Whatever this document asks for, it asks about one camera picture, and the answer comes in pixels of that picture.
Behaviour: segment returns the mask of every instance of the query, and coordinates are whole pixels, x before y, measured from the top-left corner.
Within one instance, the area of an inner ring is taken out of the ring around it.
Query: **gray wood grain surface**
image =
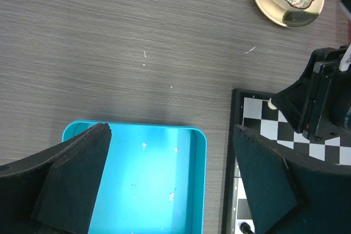
[[[0,164],[75,119],[193,125],[208,138],[205,233],[219,233],[231,90],[277,92],[314,49],[347,44],[337,2],[287,29],[254,0],[0,0]]]

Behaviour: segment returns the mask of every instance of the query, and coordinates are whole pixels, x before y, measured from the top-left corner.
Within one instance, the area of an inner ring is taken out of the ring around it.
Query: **checkered board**
[[[271,110],[268,107],[268,101],[255,99],[254,96],[244,98],[244,105],[241,105],[240,113],[244,126],[272,141],[326,162],[351,165],[350,137],[339,137],[319,143],[310,142],[302,134],[297,134],[292,130],[280,111]],[[242,222],[247,222],[254,231],[240,177],[234,188],[237,191],[236,207],[233,208],[236,211],[236,224],[231,231],[241,233],[239,226]]]

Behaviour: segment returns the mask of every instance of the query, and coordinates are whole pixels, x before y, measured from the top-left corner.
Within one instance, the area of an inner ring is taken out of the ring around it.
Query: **beige saucer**
[[[312,23],[319,16],[324,5],[324,0],[315,0],[303,12],[290,12],[282,9],[273,0],[255,1],[266,17],[283,27],[303,27]]]

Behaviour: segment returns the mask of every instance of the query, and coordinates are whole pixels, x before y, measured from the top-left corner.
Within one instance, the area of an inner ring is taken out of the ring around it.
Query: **white speck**
[[[253,51],[253,50],[255,49],[255,47],[256,47],[256,46],[254,46],[254,47],[253,47],[252,49],[250,49],[248,52],[245,52],[245,54],[247,54],[247,53]]]
[[[174,200],[174,192],[172,192],[170,195],[169,195],[169,201],[172,201]]]

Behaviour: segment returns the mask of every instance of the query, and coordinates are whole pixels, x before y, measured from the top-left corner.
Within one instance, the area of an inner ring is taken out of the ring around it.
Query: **wooden table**
[[[231,90],[277,92],[314,49],[348,44],[338,0],[299,29],[273,24],[254,0],[0,0],[0,27],[0,164],[59,143],[80,118],[197,126],[211,234]]]

